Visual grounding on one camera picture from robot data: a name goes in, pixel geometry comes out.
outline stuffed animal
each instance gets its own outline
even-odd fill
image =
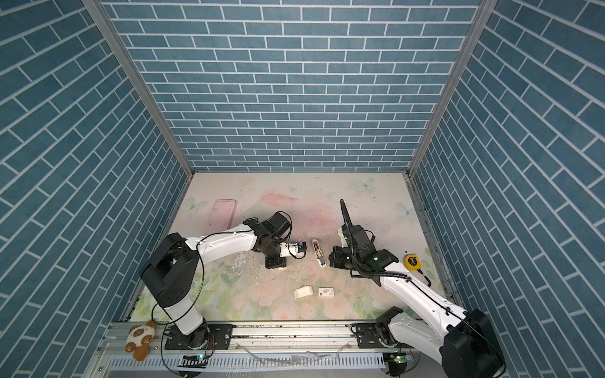
[[[154,321],[148,321],[144,325],[138,325],[130,328],[128,338],[126,339],[126,351],[133,352],[132,358],[141,362],[149,354],[149,347],[147,344],[155,336],[155,323]]]

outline blue brick wall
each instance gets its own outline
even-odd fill
[[[402,171],[479,2],[103,3],[196,170]]]
[[[0,377],[71,377],[186,177],[79,0],[0,8]]]
[[[511,377],[604,377],[605,3],[500,0],[416,177]]]

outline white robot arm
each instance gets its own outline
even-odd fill
[[[172,233],[143,266],[141,278],[158,305],[175,322],[187,344],[197,348],[205,342],[207,329],[204,318],[188,295],[198,263],[254,250],[265,255],[267,269],[285,267],[286,258],[280,253],[287,230],[292,230],[292,224],[277,212],[262,223],[257,218],[249,218],[237,227],[206,236],[185,239]]]
[[[348,247],[334,247],[330,267],[374,280],[424,320],[392,307],[376,320],[379,340],[392,347],[412,345],[441,363],[450,378],[492,377],[504,368],[502,375],[506,364],[487,316],[479,310],[467,312],[425,286],[392,253],[376,250],[374,236],[370,240],[363,227],[352,225],[343,200],[341,210],[345,224],[339,233]]]

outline ventilation grille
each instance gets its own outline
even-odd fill
[[[258,357],[265,359],[259,361],[246,353],[229,354],[226,356],[213,356],[208,360],[206,368],[187,368],[194,362],[183,360],[183,355],[164,356],[168,367],[176,370],[181,365],[181,370],[206,371],[209,373],[225,373],[229,371],[272,371],[272,370],[319,370],[328,368],[337,369],[369,369],[384,368],[382,353],[359,352],[341,353],[340,358],[326,357],[322,359],[306,358],[299,359],[299,363],[293,363],[291,354],[286,353],[259,353]],[[142,362],[132,358],[131,354],[113,355],[109,364],[110,370],[114,371],[161,371],[166,368],[162,364],[160,356],[147,356]]]

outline small white card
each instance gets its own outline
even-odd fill
[[[333,287],[320,287],[318,289],[318,296],[334,297],[334,288]]]

